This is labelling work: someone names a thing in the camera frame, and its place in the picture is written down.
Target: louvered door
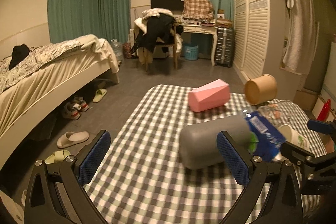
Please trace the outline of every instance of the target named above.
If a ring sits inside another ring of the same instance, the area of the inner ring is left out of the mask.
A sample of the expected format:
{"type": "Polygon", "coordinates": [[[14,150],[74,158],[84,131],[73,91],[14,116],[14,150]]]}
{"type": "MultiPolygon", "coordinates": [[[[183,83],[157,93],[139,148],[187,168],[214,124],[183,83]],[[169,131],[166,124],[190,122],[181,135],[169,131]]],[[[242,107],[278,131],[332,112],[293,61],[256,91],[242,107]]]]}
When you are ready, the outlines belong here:
{"type": "Polygon", "coordinates": [[[247,44],[243,71],[250,78],[263,73],[267,50],[269,13],[268,0],[249,0],[247,44]]]}
{"type": "Polygon", "coordinates": [[[241,69],[246,46],[246,0],[235,0],[235,65],[241,69]]]}

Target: wardrobe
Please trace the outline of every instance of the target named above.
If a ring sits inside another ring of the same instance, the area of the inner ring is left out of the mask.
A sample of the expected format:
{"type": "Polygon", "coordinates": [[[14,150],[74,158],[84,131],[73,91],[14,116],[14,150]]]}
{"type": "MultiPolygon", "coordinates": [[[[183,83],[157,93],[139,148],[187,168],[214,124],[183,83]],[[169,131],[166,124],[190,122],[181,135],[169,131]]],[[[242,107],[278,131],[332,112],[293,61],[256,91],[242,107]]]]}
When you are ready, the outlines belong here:
{"type": "Polygon", "coordinates": [[[293,100],[305,76],[281,68],[288,24],[285,0],[235,0],[235,70],[243,82],[274,76],[277,98],[293,100]]]}

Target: gray cylinder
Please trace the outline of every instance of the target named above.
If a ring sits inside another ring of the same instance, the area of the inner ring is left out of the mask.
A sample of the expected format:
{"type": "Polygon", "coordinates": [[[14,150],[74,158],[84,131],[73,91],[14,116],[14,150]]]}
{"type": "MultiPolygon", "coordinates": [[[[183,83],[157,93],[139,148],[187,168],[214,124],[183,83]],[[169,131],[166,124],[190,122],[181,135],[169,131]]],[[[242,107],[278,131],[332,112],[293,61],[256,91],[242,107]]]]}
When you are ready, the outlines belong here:
{"type": "Polygon", "coordinates": [[[196,170],[223,162],[216,145],[217,134],[227,131],[238,145],[248,148],[251,133],[241,115],[191,124],[180,133],[179,154],[185,167],[196,170]]]}

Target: red bottle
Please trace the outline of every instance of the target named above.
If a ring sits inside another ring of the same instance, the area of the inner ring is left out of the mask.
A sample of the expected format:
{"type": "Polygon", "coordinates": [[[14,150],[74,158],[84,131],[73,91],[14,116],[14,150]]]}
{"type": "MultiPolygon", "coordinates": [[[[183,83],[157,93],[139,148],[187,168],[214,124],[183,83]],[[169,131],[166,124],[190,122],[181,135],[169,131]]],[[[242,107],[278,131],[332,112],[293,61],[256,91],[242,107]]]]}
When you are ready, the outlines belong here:
{"type": "Polygon", "coordinates": [[[324,104],[319,116],[317,117],[318,121],[323,121],[323,122],[326,121],[329,110],[330,110],[330,106],[331,106],[331,100],[328,99],[327,102],[324,104]]]}

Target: silver suitcase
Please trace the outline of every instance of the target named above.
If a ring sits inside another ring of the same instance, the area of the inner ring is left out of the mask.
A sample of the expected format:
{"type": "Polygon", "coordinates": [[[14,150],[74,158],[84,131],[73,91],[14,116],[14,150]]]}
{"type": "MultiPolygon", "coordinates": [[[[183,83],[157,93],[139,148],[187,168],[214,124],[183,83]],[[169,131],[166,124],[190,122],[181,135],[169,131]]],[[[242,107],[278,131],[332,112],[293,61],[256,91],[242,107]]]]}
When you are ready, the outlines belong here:
{"type": "Polygon", "coordinates": [[[233,29],[218,27],[217,37],[215,63],[218,65],[225,65],[230,68],[232,66],[234,55],[233,29]]]}

